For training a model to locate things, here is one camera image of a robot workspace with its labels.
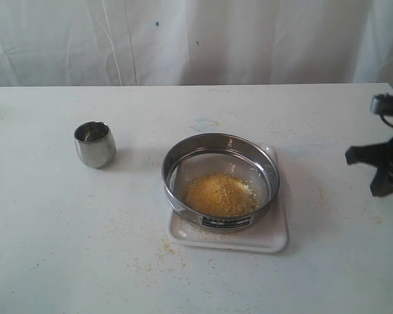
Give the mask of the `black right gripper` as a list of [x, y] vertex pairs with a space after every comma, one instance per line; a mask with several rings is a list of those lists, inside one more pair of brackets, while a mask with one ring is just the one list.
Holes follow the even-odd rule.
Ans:
[[361, 163], [376, 167], [370, 184], [373, 196], [385, 197], [393, 194], [393, 138], [388, 143], [351, 146], [345, 152], [345, 159], [348, 165]]

